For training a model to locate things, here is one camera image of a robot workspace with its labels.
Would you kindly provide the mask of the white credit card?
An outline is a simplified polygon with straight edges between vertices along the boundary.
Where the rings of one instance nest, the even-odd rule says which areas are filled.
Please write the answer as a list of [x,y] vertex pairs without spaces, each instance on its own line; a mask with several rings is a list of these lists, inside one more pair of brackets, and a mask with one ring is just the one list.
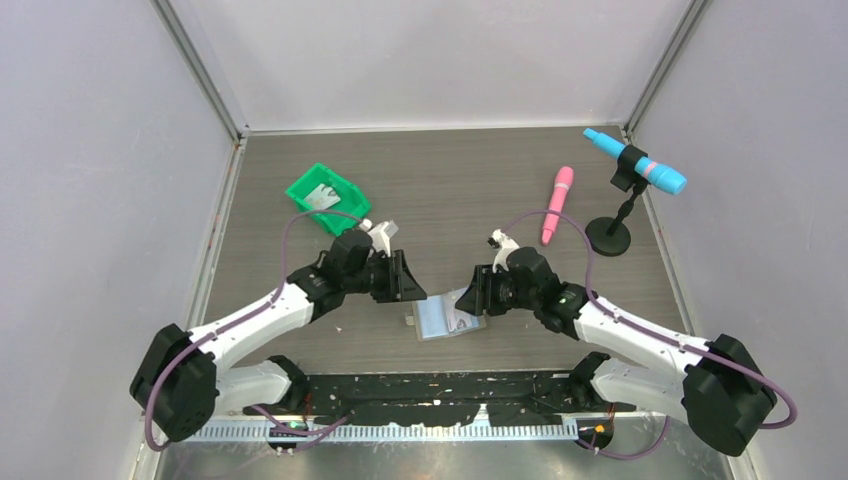
[[461,290],[454,290],[449,292],[445,299],[447,328],[448,332],[453,335],[468,333],[486,326],[484,318],[455,308],[455,304],[461,295]]

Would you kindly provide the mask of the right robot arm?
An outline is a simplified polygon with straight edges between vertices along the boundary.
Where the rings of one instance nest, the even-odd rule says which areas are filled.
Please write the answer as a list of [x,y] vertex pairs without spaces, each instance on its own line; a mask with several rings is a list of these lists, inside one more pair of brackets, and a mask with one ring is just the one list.
[[476,266],[455,306],[491,317],[527,310],[554,333],[605,348],[573,370],[570,392],[577,406],[591,411],[605,402],[624,403],[661,413],[728,456],[747,449],[777,403],[775,389],[763,382],[738,339],[693,337],[633,316],[583,285],[560,280],[533,247]]

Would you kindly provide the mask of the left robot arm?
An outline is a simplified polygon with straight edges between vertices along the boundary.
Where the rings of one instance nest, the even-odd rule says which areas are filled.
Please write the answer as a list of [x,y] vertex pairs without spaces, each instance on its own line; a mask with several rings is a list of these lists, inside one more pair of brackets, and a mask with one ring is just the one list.
[[338,309],[349,295],[366,294],[377,303],[425,299],[403,251],[390,246],[397,230],[393,221],[364,221],[248,306],[188,331],[175,324],[160,329],[130,384],[145,413],[151,448],[162,448],[155,429],[168,443],[180,442],[213,416],[255,404],[298,412],[307,398],[307,379],[293,361],[282,355],[248,367],[239,361]]

